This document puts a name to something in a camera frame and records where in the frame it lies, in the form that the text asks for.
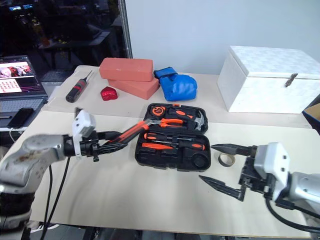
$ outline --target white wall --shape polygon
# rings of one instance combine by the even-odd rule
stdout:
[[[320,62],[320,0],[125,0],[134,58],[219,74],[228,46],[301,49]]]

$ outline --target blue boxing glove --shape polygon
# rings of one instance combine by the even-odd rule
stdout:
[[[195,99],[197,95],[197,82],[193,77],[178,74],[172,67],[153,72],[159,79],[164,98],[167,101],[182,101]]]

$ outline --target white storage box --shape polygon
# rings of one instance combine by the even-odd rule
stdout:
[[[320,63],[296,49],[231,46],[217,84],[229,112],[299,114],[320,94]]]

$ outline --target tabletop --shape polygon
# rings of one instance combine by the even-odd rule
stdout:
[[[95,115],[97,131],[119,131],[137,123],[134,117]],[[35,134],[71,134],[74,114],[42,111],[16,141],[9,153]],[[245,124],[208,124],[210,144],[244,146],[281,142],[291,158],[290,171],[307,174],[320,170],[320,137],[314,129]],[[244,156],[232,167],[223,167],[211,150],[211,167],[202,173],[155,169],[137,164],[137,139],[124,149],[100,155],[99,162],[71,158],[69,171],[52,222],[60,224],[124,228],[221,236],[307,238],[307,232],[286,226],[267,210],[261,194],[247,191],[244,202],[215,191],[198,175],[213,177],[238,188]],[[53,168],[51,196],[57,194],[66,161]],[[46,171],[32,204],[32,220],[44,218],[49,174]],[[297,211],[276,210],[283,217],[305,224]]]
[[[91,70],[93,73],[88,78],[88,86],[83,94],[76,102],[67,102],[66,95],[70,89]],[[80,65],[57,89],[43,109],[46,111],[73,113],[75,107],[79,107],[89,111],[91,114],[143,118],[148,105],[151,103],[178,103],[203,108],[206,111],[208,121],[211,123],[311,128],[302,114],[228,112],[217,86],[218,75],[185,74],[190,75],[197,81],[196,99],[168,102],[165,100],[160,87],[149,100],[116,89],[118,99],[103,101],[100,92],[108,86],[108,80],[100,77],[98,67]]]

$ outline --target laptop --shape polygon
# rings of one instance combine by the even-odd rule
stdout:
[[[48,95],[37,80],[26,55],[0,57],[0,128],[6,128],[21,108],[33,108],[27,127],[47,103]]]

